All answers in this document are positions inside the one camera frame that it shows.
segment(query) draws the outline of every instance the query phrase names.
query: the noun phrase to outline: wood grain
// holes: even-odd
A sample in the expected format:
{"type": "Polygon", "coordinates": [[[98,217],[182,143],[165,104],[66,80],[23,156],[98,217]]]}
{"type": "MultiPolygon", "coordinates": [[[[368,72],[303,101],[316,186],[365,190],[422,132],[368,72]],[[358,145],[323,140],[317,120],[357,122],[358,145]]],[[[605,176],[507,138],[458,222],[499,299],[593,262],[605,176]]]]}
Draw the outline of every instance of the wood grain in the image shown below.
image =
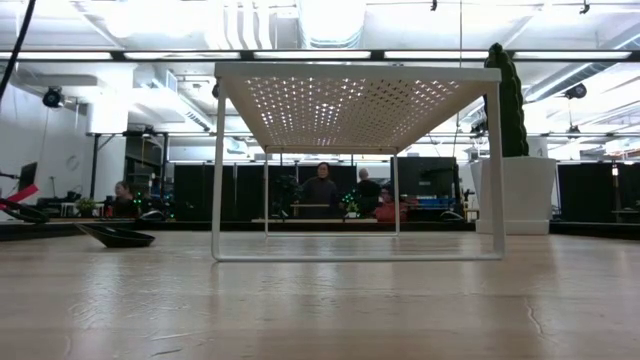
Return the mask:
{"type": "MultiPolygon", "coordinates": [[[[208,233],[148,249],[0,243],[3,359],[638,359],[640,243],[509,238],[499,262],[215,264],[208,233]]],[[[259,253],[476,251],[473,233],[225,238],[259,253]]]]}

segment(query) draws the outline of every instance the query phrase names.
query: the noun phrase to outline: woman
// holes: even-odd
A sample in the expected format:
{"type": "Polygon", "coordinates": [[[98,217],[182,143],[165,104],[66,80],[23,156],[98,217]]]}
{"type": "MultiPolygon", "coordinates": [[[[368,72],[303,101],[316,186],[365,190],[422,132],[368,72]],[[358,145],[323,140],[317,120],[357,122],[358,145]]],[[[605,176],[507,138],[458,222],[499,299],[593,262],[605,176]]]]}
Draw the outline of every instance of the woman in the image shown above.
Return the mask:
{"type": "Polygon", "coordinates": [[[308,205],[328,205],[328,207],[309,207],[305,209],[305,217],[329,217],[338,204],[336,184],[329,180],[329,164],[321,162],[316,169],[317,176],[302,185],[302,201],[308,205]]]}
{"type": "MultiPolygon", "coordinates": [[[[396,204],[393,200],[391,188],[385,186],[380,192],[382,205],[376,208],[375,216],[378,222],[395,222],[396,221],[396,204]]],[[[407,221],[407,206],[400,203],[400,221],[407,221]]]]}
{"type": "Polygon", "coordinates": [[[138,217],[139,209],[133,202],[133,194],[129,184],[118,181],[115,188],[116,201],[113,204],[113,216],[138,217]]]}

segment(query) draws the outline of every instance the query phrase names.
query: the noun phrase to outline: perforated tabletop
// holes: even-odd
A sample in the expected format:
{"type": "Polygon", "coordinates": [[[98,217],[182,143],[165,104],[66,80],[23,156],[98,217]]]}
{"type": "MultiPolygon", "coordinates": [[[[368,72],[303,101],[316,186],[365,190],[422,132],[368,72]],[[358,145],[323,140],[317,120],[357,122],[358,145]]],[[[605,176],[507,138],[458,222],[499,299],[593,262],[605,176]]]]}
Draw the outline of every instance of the perforated tabletop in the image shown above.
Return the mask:
{"type": "Polygon", "coordinates": [[[497,69],[218,63],[269,153],[396,154],[484,95],[497,69]]]}

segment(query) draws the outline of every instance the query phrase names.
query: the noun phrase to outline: black bowl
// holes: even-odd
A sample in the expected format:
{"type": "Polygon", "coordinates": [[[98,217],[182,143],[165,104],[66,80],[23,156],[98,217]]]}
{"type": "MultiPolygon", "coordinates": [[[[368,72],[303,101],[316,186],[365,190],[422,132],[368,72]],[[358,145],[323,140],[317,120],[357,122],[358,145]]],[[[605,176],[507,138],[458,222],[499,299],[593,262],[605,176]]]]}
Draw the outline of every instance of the black bowl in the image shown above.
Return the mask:
{"type": "Polygon", "coordinates": [[[140,234],[135,231],[114,229],[105,225],[75,224],[87,235],[96,238],[108,248],[147,247],[156,238],[151,235],[140,234]]]}

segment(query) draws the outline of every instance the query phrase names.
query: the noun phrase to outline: person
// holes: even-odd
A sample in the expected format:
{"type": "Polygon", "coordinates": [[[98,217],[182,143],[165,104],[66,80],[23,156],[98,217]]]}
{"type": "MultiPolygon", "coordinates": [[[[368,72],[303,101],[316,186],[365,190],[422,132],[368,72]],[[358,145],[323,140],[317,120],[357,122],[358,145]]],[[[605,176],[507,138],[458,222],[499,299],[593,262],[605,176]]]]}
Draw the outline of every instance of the person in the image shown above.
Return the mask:
{"type": "Polygon", "coordinates": [[[369,171],[360,169],[358,172],[360,182],[358,183],[358,208],[360,214],[367,217],[371,216],[378,205],[380,197],[380,185],[369,180],[369,171]]]}
{"type": "Polygon", "coordinates": [[[329,205],[326,207],[307,208],[305,217],[330,217],[338,204],[338,189],[329,179],[329,164],[321,162],[316,169],[317,176],[307,180],[302,185],[302,201],[310,205],[329,205]]]}
{"type": "MultiPolygon", "coordinates": [[[[376,208],[374,214],[378,222],[395,222],[396,221],[396,207],[393,200],[393,193],[390,186],[384,186],[380,192],[382,198],[382,205],[376,208]]],[[[406,204],[400,203],[400,221],[407,221],[407,207],[406,204]]]]}
{"type": "Polygon", "coordinates": [[[113,216],[137,217],[139,209],[133,202],[131,187],[124,181],[118,181],[115,187],[116,200],[113,204],[113,216]]]}

